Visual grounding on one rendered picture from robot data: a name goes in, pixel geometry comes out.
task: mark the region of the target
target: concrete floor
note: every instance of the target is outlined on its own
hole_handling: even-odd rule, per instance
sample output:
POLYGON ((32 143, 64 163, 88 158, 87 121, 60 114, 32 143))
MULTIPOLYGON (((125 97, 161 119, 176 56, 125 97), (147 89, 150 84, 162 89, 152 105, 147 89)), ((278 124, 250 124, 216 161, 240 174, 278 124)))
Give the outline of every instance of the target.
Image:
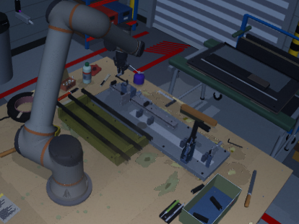
MULTIPOLYGON (((132 31, 131 35, 136 35, 144 31, 148 31, 149 34, 139 38, 139 40, 143 40, 146 43, 146 48, 154 46, 162 41, 182 43, 181 41, 166 35, 155 28, 146 28, 145 24, 142 22, 139 22, 136 31, 132 31)), ((44 46, 39 46, 12 58, 14 77, 11 81, 5 84, 5 86, 1 86, 0 93, 38 76, 41 57, 43 55, 43 47, 44 46)), ((86 56, 89 53, 100 50, 103 47, 104 45, 101 40, 93 40, 90 42, 90 49, 86 50, 84 39, 78 35, 74 35, 66 62, 69 63, 74 61, 78 58, 86 56)), ((180 53, 180 55, 185 57, 197 50, 198 49, 189 47, 180 53)), ((106 56, 113 58, 115 56, 115 52, 106 51, 100 55, 96 55, 88 59, 87 61, 92 63, 106 56)), ((162 55, 156 53, 144 52, 143 56, 140 58, 129 56, 128 63, 138 70, 139 67, 142 67, 160 58, 161 56, 162 55)), ((84 63, 85 62, 81 62, 68 68, 68 72, 73 72, 79 68, 82 68, 84 63)), ((158 87, 161 87, 163 90, 168 91, 172 74, 168 72, 167 68, 168 60, 146 70, 144 72, 145 78, 158 87)), ((194 78, 181 72, 178 75, 178 79, 175 83, 173 95, 175 97, 179 97, 199 83, 200 82, 198 80, 195 80, 194 78)), ((35 84, 32 84, 31 86, 17 91, 5 97, 5 99, 0 99, 0 105, 4 104, 11 97, 20 92, 27 92, 34 89, 35 84)), ((219 124, 236 133, 238 136, 244 138, 246 141, 263 150, 265 153, 271 153, 271 150, 277 139, 277 132, 279 130, 277 126, 266 119, 257 116, 255 113, 249 111, 225 96, 223 96, 222 100, 216 101, 212 96, 214 91, 210 88, 207 88, 205 99, 200 100, 200 90, 201 88, 195 89, 193 92, 182 98, 182 100, 185 103, 192 105, 197 110, 213 117, 218 121, 219 124)), ((299 223, 299 163, 292 159, 293 154, 294 150, 292 150, 290 153, 287 153, 283 161, 286 166, 294 170, 293 175, 291 175, 285 186, 282 188, 273 203, 270 205, 269 209, 266 211, 266 213, 272 216, 275 220, 288 224, 299 223)), ((259 221, 259 224, 265 223, 266 222, 263 220, 259 221)))

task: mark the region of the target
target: garage door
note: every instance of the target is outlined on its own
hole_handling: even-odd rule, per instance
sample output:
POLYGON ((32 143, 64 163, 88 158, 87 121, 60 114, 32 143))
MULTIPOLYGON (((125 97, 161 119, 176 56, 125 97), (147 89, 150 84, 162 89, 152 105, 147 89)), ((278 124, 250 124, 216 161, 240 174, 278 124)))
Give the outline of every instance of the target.
MULTIPOLYGON (((240 30, 244 14, 250 14, 288 30, 297 0, 157 0, 153 27, 195 48, 210 38, 235 46, 232 34, 240 30)), ((279 48, 286 36, 252 19, 250 33, 279 48)))

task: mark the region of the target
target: wooden table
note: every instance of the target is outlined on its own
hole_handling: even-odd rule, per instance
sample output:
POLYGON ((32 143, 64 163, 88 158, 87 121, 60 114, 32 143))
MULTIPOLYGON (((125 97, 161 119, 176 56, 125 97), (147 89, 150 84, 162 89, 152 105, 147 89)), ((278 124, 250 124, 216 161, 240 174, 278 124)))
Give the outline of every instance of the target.
MULTIPOLYGON (((92 77, 90 84, 82 83, 81 69, 72 72, 69 76, 74 76, 77 80, 76 87, 85 87, 87 91, 96 95, 106 90, 110 82, 116 79, 114 77, 116 67, 113 60, 108 57, 91 64, 98 64, 102 71, 92 77), (100 83, 107 73, 110 73, 111 77, 100 87, 100 83)), ((136 86, 133 84, 133 76, 133 72, 126 70, 121 77, 127 79, 137 90, 141 90, 153 103, 190 127, 193 126, 194 121, 183 120, 185 116, 179 113, 181 101, 168 108, 163 107, 169 100, 155 92, 161 89, 148 81, 145 81, 142 86, 136 86)), ((73 94, 76 98, 80 95, 82 95, 81 91, 73 94)), ((0 107, 0 118, 4 116, 7 116, 6 105, 0 107)), ((53 124, 61 126, 57 110, 53 124)), ((21 125, 12 119, 0 121, 0 152, 14 146, 14 136, 21 125)), ((158 215, 173 200, 179 199, 182 203, 188 203, 194 197, 190 191, 200 184, 206 184, 216 173, 223 175, 243 190, 238 201, 220 223, 231 224, 236 220, 238 224, 257 223, 290 177, 292 170, 219 124, 215 128, 211 128, 209 133, 201 133, 214 142, 223 141, 224 148, 231 151, 231 156, 204 183, 152 145, 147 145, 141 152, 133 155, 129 162, 116 166, 83 138, 78 137, 84 150, 84 171, 92 179, 93 189, 85 202, 73 207, 58 205, 48 197, 46 182, 51 176, 50 170, 16 152, 0 158, 0 193, 3 193, 21 209, 8 224, 164 223, 158 215), (243 148, 228 144, 228 139, 243 148), (135 162, 145 152, 157 154, 156 161, 147 168, 143 168, 135 162), (248 208, 245 208, 244 202, 253 170, 257 170, 256 182, 251 203, 248 208), (155 191, 155 188, 164 184, 174 172, 177 172, 179 179, 175 191, 159 197, 159 191, 155 191)), ((62 129, 61 134, 70 134, 70 131, 62 129)), ((181 222, 176 218, 172 223, 181 222)))

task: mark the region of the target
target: wooden handle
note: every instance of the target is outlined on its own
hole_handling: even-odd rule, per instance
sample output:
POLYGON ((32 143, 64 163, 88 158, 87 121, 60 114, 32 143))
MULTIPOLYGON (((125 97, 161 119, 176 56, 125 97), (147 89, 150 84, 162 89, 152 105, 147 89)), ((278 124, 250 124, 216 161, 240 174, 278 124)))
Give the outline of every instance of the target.
POLYGON ((250 198, 251 198, 251 195, 250 195, 250 194, 247 194, 247 197, 246 197, 246 200, 245 200, 244 207, 248 207, 248 206, 249 206, 250 198))
POLYGON ((5 152, 2 152, 2 153, 0 153, 0 158, 4 157, 4 156, 6 156, 6 155, 9 155, 9 154, 11 154, 11 153, 13 153, 13 152, 16 152, 16 149, 15 149, 15 148, 12 148, 12 149, 10 149, 10 150, 7 150, 7 151, 5 151, 5 152))
POLYGON ((216 126, 217 125, 217 121, 211 117, 209 117, 208 115, 205 115, 202 112, 199 112, 197 110, 195 110, 194 108, 192 108, 191 106, 187 105, 187 104, 183 104, 181 106, 181 113, 187 115, 188 117, 197 120, 197 121, 203 121, 211 126, 216 126))

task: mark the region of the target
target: allen wrench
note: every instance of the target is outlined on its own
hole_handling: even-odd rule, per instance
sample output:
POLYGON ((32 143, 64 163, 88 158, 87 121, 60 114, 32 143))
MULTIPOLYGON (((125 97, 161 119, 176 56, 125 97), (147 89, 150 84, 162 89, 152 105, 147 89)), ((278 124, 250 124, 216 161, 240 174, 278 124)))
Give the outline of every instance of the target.
POLYGON ((230 139, 228 139, 228 141, 227 141, 228 143, 230 143, 230 144, 232 144, 232 145, 235 145, 235 146, 238 146, 238 147, 240 147, 240 148, 243 148, 242 146, 240 146, 240 145, 237 145, 237 144, 235 144, 235 143, 232 143, 232 142, 230 142, 230 139))

